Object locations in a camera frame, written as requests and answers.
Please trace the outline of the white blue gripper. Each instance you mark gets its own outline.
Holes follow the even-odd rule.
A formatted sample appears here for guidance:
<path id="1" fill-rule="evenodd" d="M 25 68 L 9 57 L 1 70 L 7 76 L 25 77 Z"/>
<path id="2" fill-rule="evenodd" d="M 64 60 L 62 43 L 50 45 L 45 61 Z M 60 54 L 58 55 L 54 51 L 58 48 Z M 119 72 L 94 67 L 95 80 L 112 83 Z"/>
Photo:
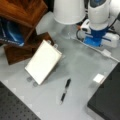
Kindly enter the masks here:
<path id="1" fill-rule="evenodd" d="M 86 19 L 81 25 L 81 30 L 85 33 L 83 42 L 93 47 L 100 47 L 106 45 L 116 48 L 119 42 L 119 35 L 110 31 L 108 28 L 102 30 L 93 30 L 89 26 L 90 22 Z"/>

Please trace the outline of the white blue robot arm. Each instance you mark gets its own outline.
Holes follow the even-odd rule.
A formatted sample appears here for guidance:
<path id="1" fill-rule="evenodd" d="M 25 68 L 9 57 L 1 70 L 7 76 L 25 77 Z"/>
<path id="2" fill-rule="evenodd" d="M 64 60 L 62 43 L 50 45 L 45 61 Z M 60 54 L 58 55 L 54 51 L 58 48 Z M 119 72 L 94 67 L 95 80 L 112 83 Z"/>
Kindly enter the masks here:
<path id="1" fill-rule="evenodd" d="M 90 0 L 88 3 L 88 18 L 81 29 L 85 33 L 83 42 L 90 46 L 106 45 L 115 48 L 120 40 L 117 33 L 110 28 L 109 18 L 120 21 L 120 0 Z"/>

